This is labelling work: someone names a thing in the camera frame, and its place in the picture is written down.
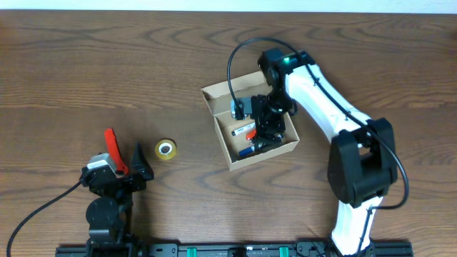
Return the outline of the red black stapler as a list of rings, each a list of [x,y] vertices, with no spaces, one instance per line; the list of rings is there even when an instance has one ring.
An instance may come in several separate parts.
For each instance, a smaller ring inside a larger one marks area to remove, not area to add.
[[[253,129],[252,131],[249,131],[247,134],[246,134],[246,140],[247,141],[251,141],[254,139],[254,137],[256,136],[256,129]]]

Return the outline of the black whiteboard marker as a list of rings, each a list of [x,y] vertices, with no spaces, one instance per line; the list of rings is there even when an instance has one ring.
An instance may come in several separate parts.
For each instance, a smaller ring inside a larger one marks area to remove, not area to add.
[[[231,132],[231,135],[232,135],[232,136],[238,136],[238,135],[240,135],[240,134],[242,134],[242,133],[247,133],[247,132],[249,132],[249,131],[252,131],[253,129],[255,129],[255,127],[256,127],[256,125],[255,125],[255,123],[253,122],[253,123],[247,124],[247,125],[245,125],[245,126],[242,126],[242,127],[240,127],[240,128],[236,128],[235,130],[233,130],[233,131]]]

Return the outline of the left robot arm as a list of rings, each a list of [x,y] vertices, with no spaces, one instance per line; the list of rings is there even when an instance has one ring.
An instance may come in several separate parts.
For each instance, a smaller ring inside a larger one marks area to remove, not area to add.
[[[89,237],[95,243],[120,243],[129,236],[132,194],[146,189],[146,182],[154,179],[140,144],[136,145],[131,167],[133,173],[117,176],[112,157],[101,153],[81,170],[81,184],[98,196],[86,210]]]

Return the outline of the blue whiteboard marker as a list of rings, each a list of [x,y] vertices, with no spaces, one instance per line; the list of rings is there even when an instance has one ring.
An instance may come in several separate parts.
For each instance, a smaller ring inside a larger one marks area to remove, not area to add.
[[[240,157],[248,156],[248,155],[252,154],[255,150],[256,150],[255,146],[250,145],[249,147],[239,151],[238,155]]]

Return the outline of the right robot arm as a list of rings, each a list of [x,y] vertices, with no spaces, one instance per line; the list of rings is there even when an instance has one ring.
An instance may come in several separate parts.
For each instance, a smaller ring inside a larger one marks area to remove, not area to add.
[[[301,105],[330,143],[327,178],[338,199],[336,225],[331,232],[340,256],[365,254],[374,214],[398,179],[393,127],[373,120],[352,106],[305,52],[284,54],[271,49],[258,65],[272,90],[251,97],[250,116],[256,123],[253,148],[271,149],[282,142],[284,116]]]

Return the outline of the yellow tape roll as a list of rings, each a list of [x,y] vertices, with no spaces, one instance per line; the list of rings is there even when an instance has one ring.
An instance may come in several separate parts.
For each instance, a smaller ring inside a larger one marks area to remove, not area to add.
[[[177,146],[171,139],[162,139],[155,146],[155,154],[161,160],[170,160],[177,154]]]

